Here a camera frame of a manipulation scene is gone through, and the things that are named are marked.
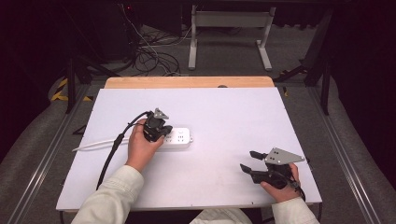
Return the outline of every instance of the electrical outlet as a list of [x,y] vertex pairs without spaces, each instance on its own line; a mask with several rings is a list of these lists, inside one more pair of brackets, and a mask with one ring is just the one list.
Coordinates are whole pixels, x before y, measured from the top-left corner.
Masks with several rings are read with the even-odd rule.
[[163,139],[163,145],[161,148],[187,148],[193,138],[190,134],[190,130],[187,128],[173,128],[172,132],[167,134]]

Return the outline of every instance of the white power strip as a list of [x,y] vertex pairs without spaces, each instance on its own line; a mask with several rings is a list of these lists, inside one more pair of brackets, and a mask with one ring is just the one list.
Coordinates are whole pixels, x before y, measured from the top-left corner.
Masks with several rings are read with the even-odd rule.
[[[163,139],[163,145],[160,146],[159,149],[177,149],[177,148],[187,148],[190,146],[190,143],[193,141],[193,138],[190,134],[190,130],[187,128],[173,128],[172,131],[165,136]],[[129,142],[129,136],[122,139],[121,144],[125,145]],[[72,151],[91,151],[97,149],[108,148],[109,144],[113,144],[114,139],[96,142],[92,144],[88,144],[84,147],[78,147],[73,149]]]
[[187,148],[193,141],[190,130],[187,128],[173,128],[163,139],[161,148]]

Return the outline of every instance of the cable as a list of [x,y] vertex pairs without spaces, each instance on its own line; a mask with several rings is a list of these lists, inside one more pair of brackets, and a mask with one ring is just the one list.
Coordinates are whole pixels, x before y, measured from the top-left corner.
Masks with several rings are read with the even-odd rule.
[[170,74],[180,74],[180,65],[178,60],[167,53],[161,53],[158,52],[158,60],[155,61],[153,64],[148,64],[149,62],[154,60],[154,55],[146,49],[139,49],[137,53],[137,60],[140,62],[140,64],[143,64],[145,68],[140,68],[139,64],[136,63],[134,65],[134,68],[139,71],[140,73],[132,75],[132,77],[139,76],[142,74],[146,74],[146,76],[149,74],[149,72],[153,71],[154,69],[157,68],[157,66],[161,66],[165,70],[165,74],[163,76],[169,76]]
[[61,220],[61,224],[64,224],[64,211],[59,211],[59,219]]
[[150,43],[151,46],[154,43],[163,42],[163,41],[169,40],[169,39],[172,39],[173,41],[168,43],[168,44],[172,44],[174,42],[177,42],[180,39],[179,36],[173,36],[173,35],[170,35],[170,34],[168,34],[166,32],[159,31],[159,30],[151,31],[151,32],[148,32],[148,33],[143,33],[142,36],[146,36],[147,37],[147,41]]
[[322,209],[323,209],[323,204],[319,203],[319,212],[318,212],[318,218],[317,218],[318,222],[320,222],[320,220],[321,220]]
[[262,223],[268,223],[270,221],[275,221],[274,217],[268,217],[267,219],[263,220]]
[[[122,144],[128,143],[128,139],[129,138],[123,138],[121,143]],[[94,150],[94,149],[90,149],[90,147],[99,147],[101,145],[105,145],[105,144],[112,143],[112,142],[114,142],[114,141],[113,140],[106,140],[106,141],[96,142],[96,143],[88,144],[88,145],[83,146],[83,147],[77,147],[77,148],[73,149],[72,152],[75,152],[75,151],[90,151],[90,150]]]
[[155,55],[158,57],[157,51],[155,51],[155,49],[151,47],[151,45],[146,41],[146,39],[137,31],[136,27],[134,26],[134,23],[131,22],[131,21],[129,20],[128,16],[127,16],[126,13],[125,13],[125,9],[124,9],[123,4],[119,4],[119,7],[120,7],[120,9],[121,9],[121,11],[122,11],[122,15],[123,15],[123,17],[125,18],[125,20],[127,20],[127,21],[129,22],[129,24],[132,25],[132,27],[134,27],[134,30],[136,31],[136,33],[143,39],[143,41],[146,42],[146,44],[151,48],[151,50],[152,50],[152,51],[155,53]]
[[[190,27],[190,29],[187,31],[187,33],[182,38],[179,37],[177,40],[174,41],[174,42],[176,42],[176,41],[179,40],[177,43],[172,43],[171,42],[171,43],[167,43],[167,44],[163,44],[163,45],[152,45],[151,47],[152,48],[156,48],[156,47],[168,47],[168,46],[178,45],[178,44],[180,44],[181,42],[183,42],[187,38],[187,35],[190,33],[190,30],[191,30],[191,27]],[[159,39],[159,40],[157,40],[155,42],[162,42],[162,41],[165,41],[165,40]]]
[[[131,61],[129,61],[127,64],[125,64],[125,65],[123,65],[123,66],[121,66],[121,67],[113,68],[113,69],[108,69],[108,68],[107,68],[107,69],[108,69],[109,71],[113,72],[113,73],[118,73],[118,72],[122,72],[123,70],[125,70],[125,69],[131,67],[133,64],[134,64],[134,61],[131,60]],[[92,69],[88,68],[88,70],[89,70],[92,74],[97,75],[97,76],[100,76],[100,75],[103,74],[103,73],[101,73],[101,72],[98,72],[98,71],[97,71],[96,69],[94,69],[94,68],[92,68]]]
[[119,136],[116,138],[116,140],[114,140],[113,147],[111,148],[110,154],[108,154],[108,157],[107,157],[107,159],[106,159],[106,161],[105,161],[105,165],[103,166],[102,173],[100,174],[99,181],[98,181],[98,185],[96,186],[96,189],[99,189],[99,186],[102,184],[103,179],[104,179],[105,174],[106,174],[107,167],[108,167],[108,165],[110,164],[110,161],[111,161],[111,159],[113,158],[114,153],[116,152],[117,148],[118,148],[119,145],[121,144],[122,139],[123,139],[124,136],[125,136],[125,133],[128,131],[128,129],[130,129],[132,126],[135,125],[135,122],[136,122],[138,119],[140,119],[140,118],[143,117],[144,115],[148,115],[148,114],[149,114],[149,112],[143,112],[143,113],[141,113],[139,116],[137,116],[134,120],[132,120],[130,123],[128,123],[128,125],[127,125],[126,128],[125,128],[125,130],[124,130],[122,133],[119,134]]

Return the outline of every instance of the white tabletop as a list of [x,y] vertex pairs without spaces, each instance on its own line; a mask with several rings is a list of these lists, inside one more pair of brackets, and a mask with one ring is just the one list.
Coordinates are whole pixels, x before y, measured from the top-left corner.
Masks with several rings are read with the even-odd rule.
[[[268,153],[273,147],[304,157],[277,88],[103,89],[80,146],[114,140],[128,122],[156,107],[169,116],[167,125],[189,128],[194,141],[186,149],[156,153],[143,172],[145,186],[134,210],[267,206],[273,199],[239,164],[266,170],[249,151]],[[77,152],[56,209],[80,208],[95,191],[110,149]],[[105,179],[126,158],[127,146],[121,145]],[[296,165],[306,202],[321,202],[306,161]]]

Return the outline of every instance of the hand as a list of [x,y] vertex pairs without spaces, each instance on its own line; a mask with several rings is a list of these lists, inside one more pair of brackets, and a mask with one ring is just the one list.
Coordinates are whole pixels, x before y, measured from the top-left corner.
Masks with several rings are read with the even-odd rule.
[[[297,166],[294,163],[290,163],[289,166],[291,168],[291,173],[295,181],[297,181],[297,183],[300,184]],[[276,200],[277,203],[283,203],[290,199],[300,197],[300,193],[289,185],[287,185],[283,189],[276,189],[264,181],[262,181],[260,185],[265,189],[265,191],[267,191],[267,193],[273,196],[273,198]]]
[[143,124],[145,119],[139,120],[128,143],[128,160],[125,165],[134,167],[138,172],[142,173],[143,169],[149,163],[157,149],[163,144],[163,136],[157,142],[149,142],[143,135]]

